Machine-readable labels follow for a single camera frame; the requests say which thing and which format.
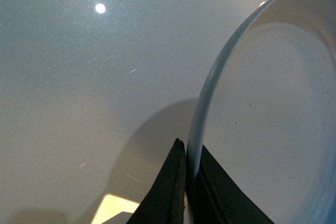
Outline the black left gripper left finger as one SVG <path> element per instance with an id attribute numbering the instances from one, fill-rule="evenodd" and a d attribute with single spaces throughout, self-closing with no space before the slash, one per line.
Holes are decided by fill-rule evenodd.
<path id="1" fill-rule="evenodd" d="M 185 180 L 185 147 L 177 138 L 150 191 L 128 223 L 183 223 Z"/>

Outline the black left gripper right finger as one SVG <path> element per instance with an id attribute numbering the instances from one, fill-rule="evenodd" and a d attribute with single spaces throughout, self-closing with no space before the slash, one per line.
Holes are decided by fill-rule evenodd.
<path id="1" fill-rule="evenodd" d="M 203 146 L 199 170 L 186 178 L 192 223 L 273 223 Z"/>

